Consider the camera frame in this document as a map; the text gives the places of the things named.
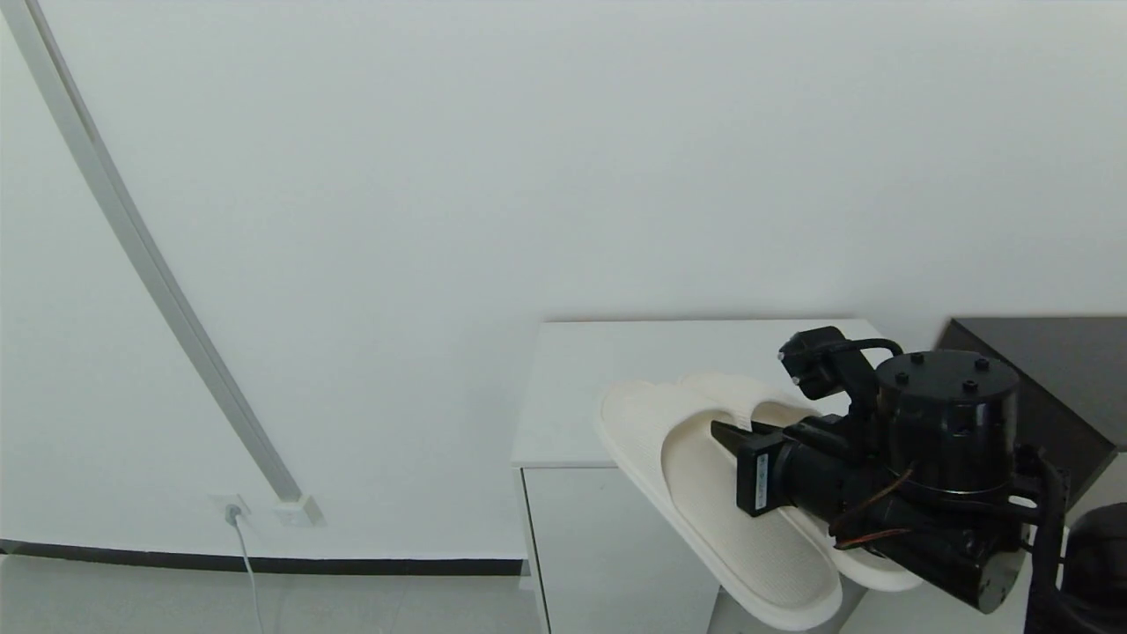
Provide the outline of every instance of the white power cord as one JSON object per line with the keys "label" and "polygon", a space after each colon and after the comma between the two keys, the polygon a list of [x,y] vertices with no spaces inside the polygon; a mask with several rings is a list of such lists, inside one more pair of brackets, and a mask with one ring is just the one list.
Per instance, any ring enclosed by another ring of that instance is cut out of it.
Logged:
{"label": "white power cord", "polygon": [[263,615],[258,611],[258,587],[255,586],[255,571],[250,569],[250,557],[247,556],[247,543],[242,541],[242,530],[239,529],[239,516],[242,515],[242,510],[234,504],[228,504],[227,507],[227,524],[234,527],[236,535],[239,536],[239,548],[242,550],[242,563],[247,566],[247,574],[250,575],[250,595],[255,600],[255,620],[258,622],[258,634],[266,634],[266,628],[263,627]]}

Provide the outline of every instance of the white wall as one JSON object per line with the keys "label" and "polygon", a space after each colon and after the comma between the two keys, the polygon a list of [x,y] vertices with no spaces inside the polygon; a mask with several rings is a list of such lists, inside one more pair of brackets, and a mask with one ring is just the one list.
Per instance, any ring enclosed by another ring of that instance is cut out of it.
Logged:
{"label": "white wall", "polygon": [[5,537],[228,552],[223,490],[267,554],[520,555],[545,316],[1127,310],[1121,3],[44,5],[329,527],[265,517],[6,61]]}

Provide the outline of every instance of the baseboard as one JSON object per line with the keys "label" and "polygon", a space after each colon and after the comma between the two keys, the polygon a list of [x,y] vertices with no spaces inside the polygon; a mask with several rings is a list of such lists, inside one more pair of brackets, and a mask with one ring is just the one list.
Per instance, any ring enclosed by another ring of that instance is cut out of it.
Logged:
{"label": "baseboard", "polygon": [[[8,555],[50,557],[128,566],[245,572],[242,557],[114,551],[0,539]],[[250,557],[255,572],[274,574],[354,574],[418,577],[520,577],[523,560],[291,560]]]}

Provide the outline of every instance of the floor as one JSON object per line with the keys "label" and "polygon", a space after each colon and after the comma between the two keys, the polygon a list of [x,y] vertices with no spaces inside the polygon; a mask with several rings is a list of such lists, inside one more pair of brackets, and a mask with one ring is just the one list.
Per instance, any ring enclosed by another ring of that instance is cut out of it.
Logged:
{"label": "floor", "polygon": [[[255,575],[267,634],[538,631],[518,578]],[[3,634],[255,634],[246,574],[8,556]]]}

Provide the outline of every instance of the slipper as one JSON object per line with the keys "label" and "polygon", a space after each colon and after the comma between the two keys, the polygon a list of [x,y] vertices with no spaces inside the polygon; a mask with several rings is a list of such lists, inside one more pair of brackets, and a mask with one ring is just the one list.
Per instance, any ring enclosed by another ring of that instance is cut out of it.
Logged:
{"label": "slipper", "polygon": [[809,629],[842,602],[820,542],[783,514],[752,518],[735,504],[735,463],[710,434],[736,417],[686,387],[628,383],[603,401],[595,428],[611,458],[724,588],[772,627]]}
{"label": "slipper", "polygon": [[[809,402],[772,389],[751,377],[701,373],[687,375],[678,383],[693,392],[719,403],[736,417],[736,426],[751,429],[751,421],[786,427],[805,417],[820,416]],[[902,592],[923,583],[923,579],[908,572],[904,566],[879,557],[864,548],[837,551],[834,538],[829,537],[825,521],[795,507],[783,507],[779,512],[787,516],[799,530],[823,545],[829,559],[842,574],[871,590]]]}

